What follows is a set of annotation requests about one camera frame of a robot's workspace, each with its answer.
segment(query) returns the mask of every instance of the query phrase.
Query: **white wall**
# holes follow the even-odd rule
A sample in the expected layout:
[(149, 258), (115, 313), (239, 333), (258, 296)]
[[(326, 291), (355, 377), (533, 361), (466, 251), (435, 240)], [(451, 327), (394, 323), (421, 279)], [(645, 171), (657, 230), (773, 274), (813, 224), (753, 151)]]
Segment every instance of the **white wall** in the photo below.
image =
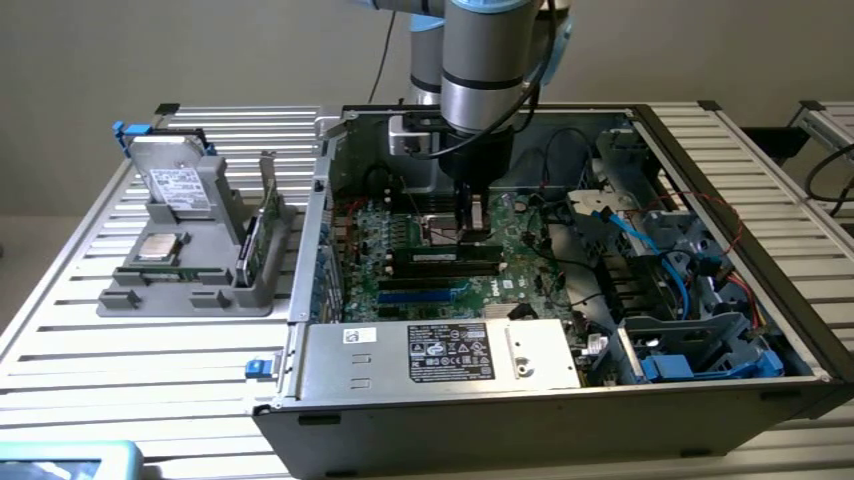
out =
[[(784, 122), (853, 99), (849, 0), (576, 0), (547, 100), (717, 99)], [(358, 103), (387, 12), (343, 0), (0, 0), (0, 213), (84, 212), (119, 161), (110, 125), (167, 101)], [(378, 100), (406, 92), (402, 16)]]

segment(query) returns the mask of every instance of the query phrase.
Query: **teal object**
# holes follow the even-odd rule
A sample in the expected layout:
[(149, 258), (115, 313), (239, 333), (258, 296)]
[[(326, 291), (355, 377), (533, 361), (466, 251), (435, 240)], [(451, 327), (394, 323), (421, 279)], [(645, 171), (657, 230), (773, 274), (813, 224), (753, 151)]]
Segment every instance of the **teal object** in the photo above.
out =
[(38, 465), (47, 463), (56, 463), (58, 467), (75, 465), (78, 469), (83, 467), (90, 472), (95, 469), (94, 475), (84, 474), (79, 478), (92, 480), (139, 480), (142, 478), (143, 454), (134, 442), (0, 442), (0, 476), (3, 476), (3, 469), (12, 467), (20, 467), (19, 472), (24, 475), (27, 468), (39, 468), (50, 473), (46, 467)]

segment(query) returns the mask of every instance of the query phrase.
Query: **blue cable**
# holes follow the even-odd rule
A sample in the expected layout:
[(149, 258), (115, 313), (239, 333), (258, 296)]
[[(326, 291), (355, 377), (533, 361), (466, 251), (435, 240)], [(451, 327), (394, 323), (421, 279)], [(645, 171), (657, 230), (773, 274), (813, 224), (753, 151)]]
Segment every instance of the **blue cable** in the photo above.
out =
[[(645, 235), (641, 232), (638, 232), (634, 228), (632, 228), (629, 226), (629, 224), (626, 222), (624, 222), (624, 220), (617, 215), (612, 215), (609, 217), (609, 220), (629, 235), (632, 235), (638, 240), (641, 240), (644, 243), (646, 243), (649, 245), (649, 247), (650, 247), (650, 250), (653, 250), (653, 253), (657, 256), (662, 254), (662, 252), (658, 249), (658, 246), (656, 245), (656, 242), (653, 241), (653, 239), (648, 235)], [(682, 295), (682, 320), (686, 320), (689, 318), (689, 312), (690, 312), (689, 307), (690, 307), (690, 302), (692, 302), (692, 300), (689, 298), (689, 291), (685, 288), (685, 283), (682, 283), (682, 277), (680, 276), (680, 272), (677, 272), (677, 269), (673, 267), (673, 264), (670, 263), (670, 261), (668, 260), (668, 257), (665, 257), (665, 256), (662, 256), (662, 265), (665, 267), (665, 270), (668, 271), (668, 273), (670, 274), (670, 276), (676, 280), (677, 286), (680, 287), (680, 294)]]

